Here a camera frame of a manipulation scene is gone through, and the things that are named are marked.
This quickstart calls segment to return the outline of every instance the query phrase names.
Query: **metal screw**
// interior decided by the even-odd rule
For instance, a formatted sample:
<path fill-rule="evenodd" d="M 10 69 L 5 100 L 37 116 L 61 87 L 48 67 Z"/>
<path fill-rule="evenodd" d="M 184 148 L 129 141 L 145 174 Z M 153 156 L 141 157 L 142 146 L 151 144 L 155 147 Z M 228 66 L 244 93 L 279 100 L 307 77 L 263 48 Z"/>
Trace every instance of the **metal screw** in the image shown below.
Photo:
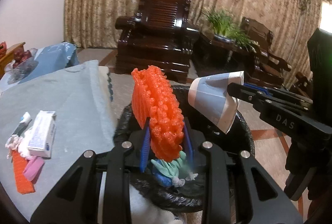
<path fill-rule="evenodd" d="M 87 159 L 89 159 L 90 157 L 93 156 L 93 151 L 87 150 L 84 152 L 83 156 L 86 157 Z"/>
<path fill-rule="evenodd" d="M 248 152 L 248 151 L 241 151 L 241 153 L 240 153 L 240 155 L 243 157 L 243 158 L 245 158 L 245 159 L 247 159 L 248 157 L 250 157 L 250 153 Z"/>
<path fill-rule="evenodd" d="M 211 148 L 212 147 L 212 143 L 211 142 L 208 142 L 208 141 L 206 141 L 206 142 L 203 142 L 203 147 L 204 148 L 207 148 L 207 149 L 209 149 L 209 148 Z"/>
<path fill-rule="evenodd" d="M 122 147 L 123 148 L 130 148 L 130 147 L 132 147 L 132 143 L 129 142 L 129 141 L 125 141 L 125 142 L 122 143 Z"/>

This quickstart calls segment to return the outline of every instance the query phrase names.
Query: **small cardboard box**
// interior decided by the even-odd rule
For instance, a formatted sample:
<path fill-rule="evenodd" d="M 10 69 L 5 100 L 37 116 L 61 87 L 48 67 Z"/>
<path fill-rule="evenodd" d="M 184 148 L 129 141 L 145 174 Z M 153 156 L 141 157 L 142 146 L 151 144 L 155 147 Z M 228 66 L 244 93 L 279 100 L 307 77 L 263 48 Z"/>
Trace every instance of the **small cardboard box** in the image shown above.
<path fill-rule="evenodd" d="M 28 143 L 28 150 L 31 155 L 50 158 L 55 126 L 55 112 L 40 111 L 32 126 L 32 138 Z"/>

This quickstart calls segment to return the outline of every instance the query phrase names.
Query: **green plant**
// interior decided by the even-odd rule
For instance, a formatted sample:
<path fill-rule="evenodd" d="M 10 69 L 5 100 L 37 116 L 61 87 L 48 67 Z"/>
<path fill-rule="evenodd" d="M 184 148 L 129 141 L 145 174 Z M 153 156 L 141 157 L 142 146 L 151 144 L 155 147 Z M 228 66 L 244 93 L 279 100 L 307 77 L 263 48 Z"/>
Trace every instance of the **green plant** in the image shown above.
<path fill-rule="evenodd" d="M 225 9 L 215 11 L 210 9 L 203 13 L 210 22 L 215 34 L 234 39 L 239 46 L 250 48 L 252 40 L 233 22 L 233 16 Z"/>

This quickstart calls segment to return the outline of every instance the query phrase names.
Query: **orange foam strip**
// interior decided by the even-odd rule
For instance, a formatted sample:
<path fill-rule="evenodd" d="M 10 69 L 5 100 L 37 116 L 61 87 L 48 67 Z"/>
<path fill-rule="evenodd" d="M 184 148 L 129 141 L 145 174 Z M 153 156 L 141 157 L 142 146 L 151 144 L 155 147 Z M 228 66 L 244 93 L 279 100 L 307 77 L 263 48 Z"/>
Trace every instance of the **orange foam strip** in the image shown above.
<path fill-rule="evenodd" d="M 23 171 L 28 164 L 28 161 L 21 157 L 17 151 L 12 151 L 14 176 L 17 192 L 21 194 L 28 194 L 35 192 L 34 185 L 28 181 L 23 175 Z"/>
<path fill-rule="evenodd" d="M 151 149 L 158 159 L 171 162 L 180 157 L 183 115 L 169 81 L 156 66 L 132 71 L 135 81 L 132 109 L 141 128 L 150 117 Z"/>

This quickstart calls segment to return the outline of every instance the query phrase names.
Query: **tile floor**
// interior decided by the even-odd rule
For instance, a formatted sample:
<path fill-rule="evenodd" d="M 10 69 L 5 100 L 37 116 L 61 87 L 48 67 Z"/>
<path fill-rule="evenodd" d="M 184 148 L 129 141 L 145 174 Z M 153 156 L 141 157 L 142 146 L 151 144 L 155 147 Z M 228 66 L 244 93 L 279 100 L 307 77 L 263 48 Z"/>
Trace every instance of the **tile floor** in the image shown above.
<path fill-rule="evenodd" d="M 80 62 L 99 60 L 100 62 L 105 63 L 104 65 L 108 66 L 112 72 L 115 67 L 116 52 L 116 50 L 84 49 L 79 51 L 78 58 Z M 109 58 L 108 62 L 105 62 L 105 60 L 103 61 L 105 57 Z M 189 70 L 188 78 L 195 79 L 197 78 L 195 68 L 192 63 L 190 65 L 191 68 Z M 131 101 L 134 83 L 130 75 L 117 75 L 112 73 L 111 78 L 114 92 L 112 106 L 117 118 L 119 118 L 122 109 Z M 291 143 L 290 137 L 283 135 L 283 133 L 275 130 L 271 125 L 260 120 L 259 113 L 253 109 L 251 104 L 241 101 L 238 110 L 242 113 L 252 131 L 255 142 L 256 159 L 283 189 L 286 178 L 289 174 L 284 166 L 288 148 Z M 308 192 L 305 191 L 303 197 L 298 202 L 293 202 L 302 214 L 304 221 L 307 219 L 308 208 L 310 205 L 307 195 Z"/>

